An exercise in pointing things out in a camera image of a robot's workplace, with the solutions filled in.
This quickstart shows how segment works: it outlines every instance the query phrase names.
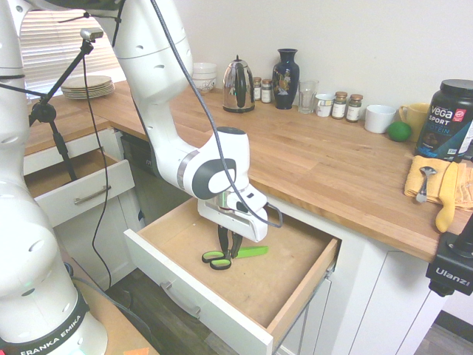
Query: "drinking glass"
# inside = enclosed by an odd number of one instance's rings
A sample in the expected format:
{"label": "drinking glass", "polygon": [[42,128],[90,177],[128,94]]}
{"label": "drinking glass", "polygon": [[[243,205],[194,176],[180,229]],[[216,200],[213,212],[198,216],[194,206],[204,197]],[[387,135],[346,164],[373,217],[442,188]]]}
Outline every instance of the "drinking glass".
{"label": "drinking glass", "polygon": [[299,82],[299,112],[312,113],[314,98],[319,88],[318,80],[308,80]]}

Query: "window blind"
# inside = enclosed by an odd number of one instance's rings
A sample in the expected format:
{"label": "window blind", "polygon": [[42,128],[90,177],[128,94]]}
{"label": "window blind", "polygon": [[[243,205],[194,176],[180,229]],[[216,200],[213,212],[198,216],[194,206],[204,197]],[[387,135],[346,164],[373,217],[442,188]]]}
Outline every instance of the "window blind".
{"label": "window blind", "polygon": [[[83,14],[83,10],[31,11],[25,16],[20,43],[28,89],[48,92],[79,53],[81,29],[100,27],[92,17],[59,23]],[[111,76],[113,81],[123,80],[123,72],[106,34],[93,46],[94,50],[86,56],[87,75],[94,73]],[[83,74],[80,63],[70,78]]]}

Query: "orange object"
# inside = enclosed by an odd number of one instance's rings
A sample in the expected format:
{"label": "orange object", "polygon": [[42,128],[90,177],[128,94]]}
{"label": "orange object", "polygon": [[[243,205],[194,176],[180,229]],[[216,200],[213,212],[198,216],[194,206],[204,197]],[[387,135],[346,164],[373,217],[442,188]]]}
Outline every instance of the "orange object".
{"label": "orange object", "polygon": [[123,355],[148,355],[149,348],[136,349],[123,352]]}

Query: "glass jar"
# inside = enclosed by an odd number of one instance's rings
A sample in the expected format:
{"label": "glass jar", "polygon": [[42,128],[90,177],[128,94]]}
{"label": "glass jar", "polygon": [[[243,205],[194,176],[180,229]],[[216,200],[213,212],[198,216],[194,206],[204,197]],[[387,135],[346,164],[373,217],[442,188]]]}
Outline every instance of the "glass jar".
{"label": "glass jar", "polygon": [[263,79],[261,84],[261,101],[265,104],[271,102],[271,91],[273,91],[273,81],[271,79]]}
{"label": "glass jar", "polygon": [[348,122],[358,122],[360,118],[361,100],[363,100],[363,95],[353,94],[350,96],[350,103],[348,104],[347,110]]}
{"label": "glass jar", "polygon": [[345,117],[345,109],[347,108],[347,96],[345,91],[337,91],[333,102],[332,117],[341,120]]}
{"label": "glass jar", "polygon": [[261,78],[258,76],[255,76],[253,78],[253,85],[254,85],[254,99],[255,101],[261,100]]}

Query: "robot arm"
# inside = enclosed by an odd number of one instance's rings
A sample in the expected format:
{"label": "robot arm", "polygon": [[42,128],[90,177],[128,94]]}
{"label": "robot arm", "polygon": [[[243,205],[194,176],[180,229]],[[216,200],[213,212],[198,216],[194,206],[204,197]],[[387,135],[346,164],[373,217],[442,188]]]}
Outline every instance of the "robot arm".
{"label": "robot arm", "polygon": [[[191,71],[191,51],[177,9],[171,0],[160,1],[159,7],[182,62]],[[92,13],[109,15],[100,11]],[[101,17],[97,20],[108,37],[113,38],[115,20]],[[169,101],[187,87],[187,80],[150,1],[125,1],[114,51],[151,142],[160,175],[172,185],[197,197],[199,213],[203,217],[248,239],[262,240],[268,225],[254,217],[231,188],[220,160],[215,135],[198,149],[184,142],[176,132]],[[266,197],[249,184],[248,136],[238,129],[222,127],[219,138],[235,187],[247,205],[262,220],[267,220],[263,209],[267,203]]]}
{"label": "robot arm", "polygon": [[[24,87],[18,34],[28,10],[83,8],[98,18],[125,72],[132,97],[152,144],[157,168],[172,185],[199,199],[199,213],[254,241],[268,225],[266,197],[248,179],[248,136],[228,127],[218,137],[228,166],[223,171],[217,137],[201,148],[178,136],[169,101],[187,86],[174,53],[148,0],[0,0],[0,82]],[[160,0],[173,42],[187,70],[192,57],[171,0]],[[106,332],[84,309],[62,265],[54,232],[24,183],[23,155],[28,138],[24,94],[0,89],[0,350],[11,354],[103,354]],[[249,206],[259,218],[247,210]]]}

